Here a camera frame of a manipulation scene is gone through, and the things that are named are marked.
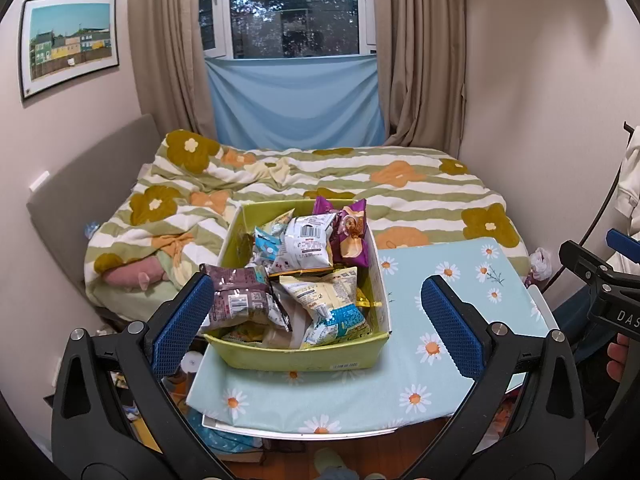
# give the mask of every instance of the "headboard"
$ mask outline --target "headboard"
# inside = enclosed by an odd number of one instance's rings
[[[143,115],[50,176],[27,202],[44,245],[83,296],[84,226],[111,218],[160,142],[153,118]]]

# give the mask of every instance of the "pink plush toy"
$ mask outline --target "pink plush toy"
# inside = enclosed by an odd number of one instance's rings
[[[127,290],[134,288],[147,290],[149,285],[169,279],[160,261],[153,255],[131,264],[109,269],[102,278],[108,285],[120,286]]]

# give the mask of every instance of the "wall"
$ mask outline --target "wall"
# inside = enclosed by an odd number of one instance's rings
[[[467,0],[460,158],[501,192],[527,247],[580,240],[640,123],[640,25],[625,0]],[[609,208],[587,247],[622,215]],[[553,308],[580,285],[565,272]]]
[[[20,7],[0,23],[0,389],[21,423],[48,438],[42,400],[69,333],[100,320],[66,280],[31,226],[25,204],[31,184],[111,131],[140,116],[129,50],[127,0],[117,0],[120,67],[87,75],[31,98],[18,88]]]

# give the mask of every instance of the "screw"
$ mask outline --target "screw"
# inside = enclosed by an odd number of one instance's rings
[[[134,321],[133,323],[129,323],[129,326],[127,326],[127,332],[130,334],[139,334],[142,332],[144,327],[145,324],[142,321]]]
[[[507,326],[502,323],[494,323],[491,325],[491,332],[495,335],[505,335],[508,331]]]
[[[551,337],[553,338],[554,341],[558,341],[559,343],[564,341],[564,334],[559,330],[553,330],[551,332]]]
[[[84,329],[83,328],[76,328],[72,333],[71,333],[71,339],[73,341],[78,341],[79,339],[82,339],[82,336],[84,335]]]

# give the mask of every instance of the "picture frame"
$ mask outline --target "picture frame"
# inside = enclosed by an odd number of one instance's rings
[[[25,0],[18,32],[24,102],[85,74],[120,65],[116,0]]]

